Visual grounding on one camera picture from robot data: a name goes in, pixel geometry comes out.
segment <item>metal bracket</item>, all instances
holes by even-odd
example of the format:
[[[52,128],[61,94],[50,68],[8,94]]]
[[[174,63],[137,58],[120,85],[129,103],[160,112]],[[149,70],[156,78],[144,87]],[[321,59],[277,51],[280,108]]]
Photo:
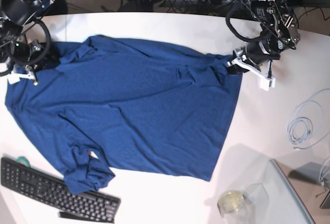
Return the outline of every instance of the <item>metal bracket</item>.
[[[228,63],[227,63],[228,67],[231,67],[233,65],[237,65],[237,66],[239,66],[241,68],[244,68],[246,70],[249,70],[253,74],[257,75],[258,77],[260,77],[260,80],[261,80],[260,81],[260,87],[261,87],[261,89],[263,89],[265,91],[269,91],[270,87],[274,88],[276,78],[274,76],[271,76],[271,78],[269,78],[268,74],[264,75],[259,70],[254,68],[253,66],[251,66],[249,64],[246,64],[245,62],[243,62],[244,61],[242,59],[243,56],[245,56],[245,55],[237,57],[234,60],[228,61]]]
[[[25,66],[25,71],[26,74],[24,73],[17,73],[17,68],[14,67],[14,69],[12,70],[12,72],[8,75],[8,82],[9,84],[15,84],[17,82],[20,81],[21,78],[26,78],[26,79],[30,79],[33,81],[33,84],[35,86],[37,86],[39,84],[37,76],[33,70],[33,68],[31,66]]]

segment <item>green tape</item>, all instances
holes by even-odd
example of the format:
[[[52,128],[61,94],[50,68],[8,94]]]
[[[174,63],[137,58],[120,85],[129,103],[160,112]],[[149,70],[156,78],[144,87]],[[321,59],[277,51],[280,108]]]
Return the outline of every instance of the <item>green tape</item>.
[[[29,163],[29,161],[27,160],[26,157],[23,157],[23,156],[18,157],[16,159],[16,162],[19,163],[19,164],[22,164],[22,165],[24,165],[26,167],[30,167],[30,163]]]

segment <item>shirt sleeve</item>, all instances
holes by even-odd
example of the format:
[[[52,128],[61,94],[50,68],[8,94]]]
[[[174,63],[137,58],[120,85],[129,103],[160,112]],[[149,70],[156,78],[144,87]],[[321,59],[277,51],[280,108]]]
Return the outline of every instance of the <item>shirt sleeve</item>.
[[[70,120],[56,113],[6,105],[19,127],[41,154],[64,175],[73,194],[106,187],[114,177],[104,151]],[[89,156],[94,152],[97,158]]]

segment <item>keyboard key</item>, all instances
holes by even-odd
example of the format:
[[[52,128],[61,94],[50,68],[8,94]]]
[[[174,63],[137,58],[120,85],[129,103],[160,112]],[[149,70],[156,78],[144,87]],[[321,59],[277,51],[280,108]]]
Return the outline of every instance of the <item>keyboard key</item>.
[[[89,200],[92,200],[92,201],[95,201],[96,200],[96,197],[95,196],[92,196],[92,195],[87,194],[87,193],[80,193],[79,195],[82,196],[82,197],[84,197],[84,198],[87,198]]]
[[[116,209],[114,206],[109,206],[109,205],[105,205],[104,207],[108,210],[115,210]]]
[[[111,203],[111,206],[113,206],[113,207],[117,207],[117,206],[118,206],[118,203],[115,202],[115,201],[113,201],[113,202]]]
[[[10,163],[4,163],[3,159],[0,169],[1,183],[5,187],[77,216],[109,222],[113,221],[116,207],[119,206],[116,198],[103,194],[96,196],[91,191],[73,195],[63,181],[53,181],[47,174],[35,172],[31,168],[18,168]]]
[[[108,214],[114,214],[114,210],[106,210],[106,213],[108,213]]]

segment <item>white cable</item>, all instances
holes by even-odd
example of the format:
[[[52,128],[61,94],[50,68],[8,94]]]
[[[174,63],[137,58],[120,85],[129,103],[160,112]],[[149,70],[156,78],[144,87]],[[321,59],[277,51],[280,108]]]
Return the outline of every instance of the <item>white cable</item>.
[[[322,187],[325,189],[325,190],[330,190],[330,187],[329,185],[326,185],[326,183],[328,183],[330,180],[324,180],[325,176],[327,176],[329,173],[330,173],[330,169],[328,169],[328,171],[322,175],[322,172],[325,168],[325,165],[330,161],[330,157],[328,157],[322,164],[321,166],[321,170],[320,170],[320,175],[319,175],[319,181],[320,181],[320,184],[322,185]]]
[[[307,140],[312,139],[314,136],[317,135],[318,131],[322,127],[322,122],[323,122],[323,117],[324,117],[323,108],[322,108],[322,106],[319,103],[317,103],[316,101],[314,101],[312,99],[315,96],[317,96],[318,94],[320,94],[320,93],[322,93],[324,91],[330,91],[330,89],[323,89],[323,90],[320,90],[320,91],[314,93],[308,100],[306,100],[306,101],[302,102],[300,105],[298,105],[295,108],[295,110],[292,112],[292,114],[290,115],[290,118],[289,118],[289,121],[288,121],[288,124],[287,124],[287,136],[288,136],[288,140],[293,145],[298,146],[298,145],[303,144]],[[303,111],[303,109],[306,106],[310,105],[310,104],[316,105],[319,108],[319,110],[321,111],[321,113],[322,113],[321,119],[320,119],[320,124],[319,124],[318,128],[315,131],[313,131],[313,124],[312,124],[312,121],[309,118],[307,118],[307,117],[298,117],[298,115]],[[295,130],[296,127],[299,124],[304,129],[303,130],[303,134],[300,135],[300,136],[297,135],[296,130]],[[330,134],[330,130],[321,139],[319,139],[318,141],[316,141],[312,145],[309,145],[309,146],[304,147],[304,148],[294,147],[294,149],[304,150],[304,149],[311,148],[314,145],[318,144],[320,141],[322,141],[328,134]]]

